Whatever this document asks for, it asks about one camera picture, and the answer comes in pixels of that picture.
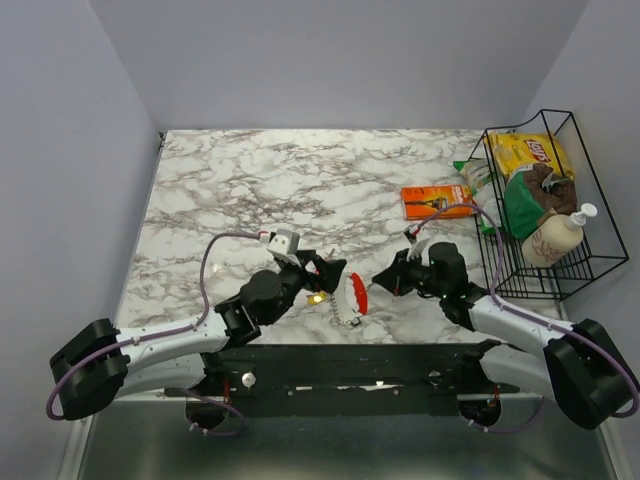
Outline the yellow key tag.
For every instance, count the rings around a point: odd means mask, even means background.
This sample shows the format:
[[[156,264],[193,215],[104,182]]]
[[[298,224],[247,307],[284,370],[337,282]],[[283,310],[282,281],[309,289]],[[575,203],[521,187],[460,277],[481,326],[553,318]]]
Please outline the yellow key tag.
[[[315,293],[307,297],[307,302],[309,305],[317,305],[319,303],[324,302],[325,300],[326,300],[326,296],[322,292]]]

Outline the red handled steel key organizer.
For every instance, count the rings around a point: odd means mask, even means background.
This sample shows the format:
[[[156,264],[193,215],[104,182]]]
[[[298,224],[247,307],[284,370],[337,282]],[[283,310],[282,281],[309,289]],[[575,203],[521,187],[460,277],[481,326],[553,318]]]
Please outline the red handled steel key organizer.
[[[362,278],[355,272],[341,274],[337,289],[329,297],[333,322],[348,329],[361,325],[368,313],[368,291]]]

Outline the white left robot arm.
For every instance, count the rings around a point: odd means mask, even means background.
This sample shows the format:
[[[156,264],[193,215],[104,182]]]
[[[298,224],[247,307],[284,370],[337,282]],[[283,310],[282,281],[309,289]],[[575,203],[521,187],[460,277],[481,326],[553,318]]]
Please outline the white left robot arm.
[[[94,320],[50,359],[55,386],[45,404],[54,421],[79,420],[106,408],[147,368],[192,354],[240,348],[264,326],[279,321],[297,295],[335,293],[346,270],[344,259],[324,259],[313,250],[295,254],[279,269],[254,273],[239,292],[196,319],[157,328],[118,329],[107,318]]]

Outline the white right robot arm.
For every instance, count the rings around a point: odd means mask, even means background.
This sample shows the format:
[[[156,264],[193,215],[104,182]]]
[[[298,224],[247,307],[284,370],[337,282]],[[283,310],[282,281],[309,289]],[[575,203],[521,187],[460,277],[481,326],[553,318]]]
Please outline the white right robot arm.
[[[639,382],[600,323],[557,321],[503,300],[469,280],[453,243],[432,245],[426,258],[417,247],[401,250],[373,282],[395,296],[435,297],[450,322],[496,338],[460,367],[471,391],[493,383],[518,387],[554,402],[588,430],[639,409]]]

